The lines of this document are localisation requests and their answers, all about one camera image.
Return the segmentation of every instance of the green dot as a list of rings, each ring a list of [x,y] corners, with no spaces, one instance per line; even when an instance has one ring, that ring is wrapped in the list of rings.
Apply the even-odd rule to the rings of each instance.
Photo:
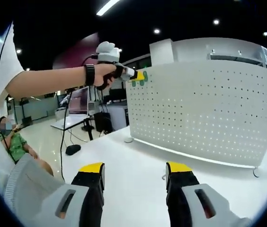
[[[148,75],[147,75],[146,71],[143,72],[143,76],[144,76],[144,81],[147,82],[148,81]]]

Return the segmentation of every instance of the hand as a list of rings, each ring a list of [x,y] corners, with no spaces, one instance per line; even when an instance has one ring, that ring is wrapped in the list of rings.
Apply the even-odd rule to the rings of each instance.
[[[36,153],[34,150],[30,149],[30,150],[29,150],[29,154],[30,154],[32,157],[34,157],[34,159],[38,159],[38,155],[37,155],[37,153]]]
[[[17,124],[17,125],[13,126],[13,129],[12,129],[13,132],[17,132],[17,131],[20,131],[20,130],[21,130],[21,125],[20,124]]]
[[[93,85],[96,87],[103,85],[104,83],[103,77],[109,73],[114,72],[115,70],[116,70],[116,66],[113,64],[95,65],[95,81]],[[106,89],[111,88],[114,81],[115,81],[115,78],[113,77],[110,80],[108,80],[107,81],[108,86],[106,87]]]

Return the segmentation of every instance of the desk partition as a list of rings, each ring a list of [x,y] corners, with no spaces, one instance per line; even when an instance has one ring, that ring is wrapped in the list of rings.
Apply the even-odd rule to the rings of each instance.
[[[267,69],[235,61],[143,69],[126,84],[131,136],[225,165],[255,167],[267,149]]]

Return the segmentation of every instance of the black strap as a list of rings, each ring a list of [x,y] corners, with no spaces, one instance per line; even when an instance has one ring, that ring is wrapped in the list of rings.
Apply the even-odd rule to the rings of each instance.
[[[86,86],[92,86],[95,82],[95,66],[93,64],[84,65],[86,72]]]

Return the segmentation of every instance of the black ceiling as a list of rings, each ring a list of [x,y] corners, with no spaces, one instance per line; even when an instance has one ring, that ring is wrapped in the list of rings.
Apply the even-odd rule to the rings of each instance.
[[[51,69],[55,57],[80,39],[98,32],[100,41],[122,48],[121,62],[149,53],[149,44],[198,37],[229,37],[267,46],[267,3],[247,0],[120,0],[96,16],[108,0],[13,4],[2,11],[14,20],[14,42],[23,68]],[[220,25],[214,26],[218,18]],[[155,35],[154,28],[161,34]]]

